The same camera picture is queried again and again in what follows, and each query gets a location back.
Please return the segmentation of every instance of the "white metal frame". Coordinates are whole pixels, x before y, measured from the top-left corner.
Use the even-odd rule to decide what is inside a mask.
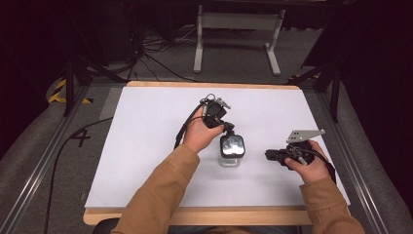
[[[254,29],[272,30],[273,37],[270,43],[265,44],[268,59],[276,76],[281,74],[277,63],[274,48],[282,27],[282,20],[285,10],[280,10],[278,15],[256,15],[256,14],[232,14],[232,13],[205,13],[203,6],[198,10],[198,41],[195,53],[194,72],[200,73],[203,61],[203,28],[234,28],[234,29]]]

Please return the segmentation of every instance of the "hand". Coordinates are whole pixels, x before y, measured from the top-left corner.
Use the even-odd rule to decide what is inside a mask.
[[[202,119],[203,107],[199,108],[192,116],[192,121],[186,127],[183,144],[190,147],[197,154],[207,148],[210,142],[224,131],[224,126],[220,125],[216,128],[209,129]]]
[[[309,142],[313,150],[317,151],[326,160],[328,160],[316,141],[309,140]],[[284,161],[292,170],[297,172],[303,178],[304,183],[309,183],[325,177],[330,177],[325,163],[319,157],[315,157],[314,161],[308,166],[304,166],[290,158],[286,158]]]

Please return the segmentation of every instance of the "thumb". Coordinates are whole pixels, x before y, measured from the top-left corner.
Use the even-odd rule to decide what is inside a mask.
[[[292,160],[290,158],[286,158],[284,159],[284,162],[294,171],[297,172],[297,169],[299,170],[299,168],[303,165],[301,165],[300,163],[296,162],[295,160]]]

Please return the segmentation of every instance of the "finger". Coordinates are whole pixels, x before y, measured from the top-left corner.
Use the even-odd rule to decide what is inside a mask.
[[[327,156],[325,156],[318,142],[309,139],[309,143],[311,144],[311,148],[313,150],[316,150],[316,152],[320,153],[326,160],[328,160]]]
[[[203,111],[204,111],[204,107],[203,107],[203,106],[202,106],[201,108],[198,108],[198,110],[194,113],[194,115],[192,116],[192,118],[203,116]]]
[[[284,162],[295,172],[298,173],[298,171],[300,171],[300,167],[302,167],[303,165],[296,162],[295,160],[292,160],[290,158],[286,158],[284,159]]]
[[[218,125],[217,127],[211,129],[212,131],[214,131],[217,135],[220,135],[224,132],[224,125]]]

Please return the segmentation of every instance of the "metal bracket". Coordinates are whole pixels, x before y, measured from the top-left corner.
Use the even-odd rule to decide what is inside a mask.
[[[303,142],[312,137],[325,134],[325,130],[294,130],[286,140],[287,143]]]

